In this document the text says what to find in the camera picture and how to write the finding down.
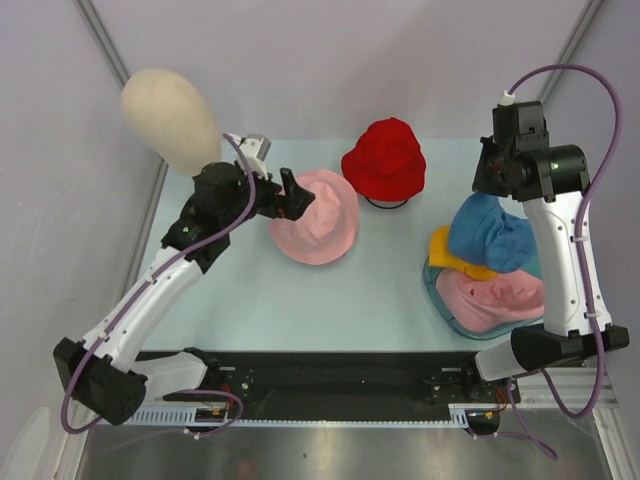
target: white cable connector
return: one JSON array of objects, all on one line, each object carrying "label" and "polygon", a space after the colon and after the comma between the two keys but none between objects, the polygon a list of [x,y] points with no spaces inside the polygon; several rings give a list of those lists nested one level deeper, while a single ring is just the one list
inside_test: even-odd
[{"label": "white cable connector", "polygon": [[514,103],[516,103],[516,96],[505,90],[502,100],[500,100],[500,105],[506,107],[508,105],[513,105]]}]

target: pink hat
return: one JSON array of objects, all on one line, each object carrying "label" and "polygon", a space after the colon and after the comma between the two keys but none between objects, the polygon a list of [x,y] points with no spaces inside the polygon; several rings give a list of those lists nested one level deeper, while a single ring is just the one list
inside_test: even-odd
[{"label": "pink hat", "polygon": [[280,250],[298,262],[323,265],[349,250],[358,234],[358,194],[337,173],[310,170],[296,176],[316,199],[296,222],[275,219],[269,230]]},{"label": "pink hat", "polygon": [[436,288],[453,316],[467,330],[486,332],[507,322],[533,320],[544,314],[542,280],[523,270],[474,280],[445,268]]}]

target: yellow cloth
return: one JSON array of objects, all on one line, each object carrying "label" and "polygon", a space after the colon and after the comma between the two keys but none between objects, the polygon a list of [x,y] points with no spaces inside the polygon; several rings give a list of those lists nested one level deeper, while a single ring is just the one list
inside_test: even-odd
[{"label": "yellow cloth", "polygon": [[429,244],[429,266],[441,268],[453,268],[466,273],[474,280],[491,280],[498,276],[487,267],[473,265],[454,256],[447,248],[447,237],[449,236],[449,226],[440,227],[431,236]]}]

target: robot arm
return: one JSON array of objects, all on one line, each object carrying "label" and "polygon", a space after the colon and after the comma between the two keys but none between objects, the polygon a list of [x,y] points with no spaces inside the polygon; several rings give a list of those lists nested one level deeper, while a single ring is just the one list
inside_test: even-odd
[{"label": "robot arm", "polygon": [[[195,193],[162,239],[162,248],[146,274],[82,341],[75,343],[65,338],[54,350],[66,389],[87,349],[102,339],[82,370],[72,396],[113,425],[130,418],[145,399],[197,389],[207,376],[218,375],[217,360],[197,349],[145,362],[135,359],[167,310],[207,273],[230,245],[229,235],[193,250],[165,270],[159,269],[181,251],[221,232],[238,218],[249,201],[248,175],[254,176],[256,195],[246,219],[259,214],[295,221],[314,200],[313,193],[301,188],[289,169],[280,170],[282,186],[272,182],[263,162],[270,145],[267,138],[261,135],[232,138],[252,171],[246,172],[238,162],[205,166],[194,177]],[[116,315],[122,315],[120,321],[106,332]]]},{"label": "robot arm", "polygon": [[549,146],[540,102],[499,105],[493,110],[493,127],[493,137],[481,140],[473,189],[523,203],[540,257],[545,315],[543,325],[515,329],[509,341],[479,352],[480,376],[497,380],[595,354],[576,242],[585,248],[605,349],[627,346],[627,330],[612,325],[600,293],[588,214],[582,238],[574,238],[578,208],[589,186],[582,150],[575,145]]}]

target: blue hat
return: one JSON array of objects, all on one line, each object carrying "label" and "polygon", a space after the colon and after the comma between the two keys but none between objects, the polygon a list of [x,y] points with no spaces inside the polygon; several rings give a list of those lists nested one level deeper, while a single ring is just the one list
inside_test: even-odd
[{"label": "blue hat", "polygon": [[449,251],[474,265],[499,273],[520,269],[536,254],[536,242],[528,220],[510,215],[498,198],[474,193],[451,222]]},{"label": "blue hat", "polygon": [[[525,325],[529,325],[539,320],[533,319],[522,322],[503,323],[482,333],[472,332],[466,329],[460,324],[460,322],[458,322],[458,320],[456,320],[456,318],[453,316],[453,313],[451,313],[451,310],[447,308],[447,305],[444,303],[444,300],[442,300],[440,292],[438,292],[438,289],[436,287],[438,276],[443,270],[443,268],[439,267],[430,267],[429,259],[427,258],[427,261],[425,262],[424,268],[422,270],[422,279],[424,281],[425,287],[427,288],[427,293],[431,298],[431,302],[433,303],[433,306],[436,308],[440,316],[447,323],[447,325],[449,325],[453,330],[455,330],[463,337],[467,337],[472,340],[493,340],[500,335],[511,332],[515,328],[524,327]],[[540,262],[538,261],[537,256],[534,256],[531,260],[529,260],[529,262],[523,265],[522,270],[530,275],[533,275],[536,278],[542,278],[540,272]]]}]

